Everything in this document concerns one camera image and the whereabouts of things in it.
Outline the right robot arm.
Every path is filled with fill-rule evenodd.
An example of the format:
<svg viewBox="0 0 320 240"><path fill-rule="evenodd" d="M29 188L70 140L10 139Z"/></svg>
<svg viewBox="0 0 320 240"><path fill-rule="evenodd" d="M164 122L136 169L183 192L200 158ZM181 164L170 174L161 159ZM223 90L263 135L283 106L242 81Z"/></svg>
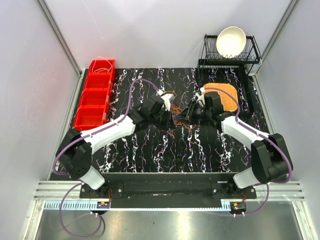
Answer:
<svg viewBox="0 0 320 240"><path fill-rule="evenodd" d="M284 137L278 133L262 132L248 125L239 118L239 110L225 110L220 94L225 94L234 103L238 102L230 93L220 88L202 88L174 119L185 125L210 125L248 148L251 166L236 173L228 181L228 195L236 199L250 186L281 183L282 177L286 177L285 183L290 181L293 163Z"/></svg>

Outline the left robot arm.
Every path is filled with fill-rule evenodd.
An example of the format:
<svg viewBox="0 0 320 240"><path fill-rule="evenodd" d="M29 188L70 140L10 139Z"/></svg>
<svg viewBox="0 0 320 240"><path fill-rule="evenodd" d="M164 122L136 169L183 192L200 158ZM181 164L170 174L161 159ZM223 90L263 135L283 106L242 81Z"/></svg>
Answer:
<svg viewBox="0 0 320 240"><path fill-rule="evenodd" d="M103 198L108 193L108 186L102 174L92 165L93 154L107 144L145 130L150 125L162 131L172 130L175 127L171 111L174 98L173 93L152 95L104 125L82 132L70 129L59 146L55 160L72 179L87 184L95 197Z"/></svg>

